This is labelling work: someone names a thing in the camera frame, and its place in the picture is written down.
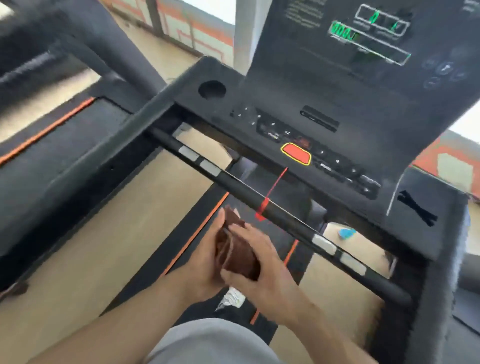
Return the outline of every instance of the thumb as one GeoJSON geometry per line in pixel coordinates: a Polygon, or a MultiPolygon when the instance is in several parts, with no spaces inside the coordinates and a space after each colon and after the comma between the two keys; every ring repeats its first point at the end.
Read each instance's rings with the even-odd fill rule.
{"type": "Polygon", "coordinates": [[[255,291],[255,283],[241,274],[230,272],[226,269],[220,271],[220,275],[227,285],[236,288],[245,296],[250,296],[255,291]]]}

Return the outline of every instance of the cup holder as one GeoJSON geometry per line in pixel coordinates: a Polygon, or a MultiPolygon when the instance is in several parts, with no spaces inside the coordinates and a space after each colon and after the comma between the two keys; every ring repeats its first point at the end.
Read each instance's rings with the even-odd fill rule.
{"type": "Polygon", "coordinates": [[[198,88],[198,93],[205,100],[218,100],[227,93],[227,88],[223,83],[216,80],[203,82],[198,88]]]}

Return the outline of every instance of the grey shirt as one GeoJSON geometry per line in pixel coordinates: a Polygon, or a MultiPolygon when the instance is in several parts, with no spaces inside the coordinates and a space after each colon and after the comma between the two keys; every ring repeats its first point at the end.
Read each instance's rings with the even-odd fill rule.
{"type": "Polygon", "coordinates": [[[171,328],[147,358],[149,364],[281,364],[272,349],[243,326],[220,318],[171,328]]]}

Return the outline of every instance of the hand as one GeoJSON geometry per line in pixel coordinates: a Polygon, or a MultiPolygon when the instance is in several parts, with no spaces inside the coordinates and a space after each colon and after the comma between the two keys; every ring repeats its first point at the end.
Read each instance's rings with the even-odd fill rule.
{"type": "Polygon", "coordinates": [[[221,208],[212,225],[182,268],[191,303],[214,297],[225,286],[215,269],[215,239],[225,222],[225,210],[221,208]]]}
{"type": "Polygon", "coordinates": [[[246,240],[261,265],[257,282],[226,270],[223,280],[242,292],[271,321],[293,328],[313,304],[297,286],[278,256],[270,238],[249,224],[231,225],[230,231],[246,240]]]}

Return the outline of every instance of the beige floor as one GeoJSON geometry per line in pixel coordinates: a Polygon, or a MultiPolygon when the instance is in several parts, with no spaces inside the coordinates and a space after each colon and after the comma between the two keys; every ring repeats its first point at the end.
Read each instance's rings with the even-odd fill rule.
{"type": "MultiPolygon", "coordinates": [[[[118,21],[167,81],[196,62],[175,46],[118,21]]],[[[95,77],[87,72],[60,86],[60,92],[58,87],[44,91],[24,108],[0,118],[0,140],[55,108],[95,77]],[[46,99],[42,110],[29,106],[46,99]],[[29,108],[36,114],[28,112],[29,108]]],[[[229,163],[223,148],[202,134],[191,130],[179,138],[219,166],[229,163]]],[[[0,304],[0,364],[23,364],[95,319],[210,185],[199,173],[162,152],[40,267],[25,295],[0,304]]],[[[480,219],[480,209],[476,205],[471,208],[472,217],[480,219]]],[[[475,223],[473,226],[469,246],[480,251],[480,239],[476,238],[480,231],[475,223]]],[[[330,225],[326,235],[379,273],[387,274],[381,249],[360,235],[341,242],[338,229],[330,225]]],[[[359,345],[365,344],[382,304],[378,297],[319,256],[312,259],[300,286],[332,323],[359,345]]],[[[277,331],[271,346],[288,364],[310,363],[300,343],[284,328],[277,331]]]]}

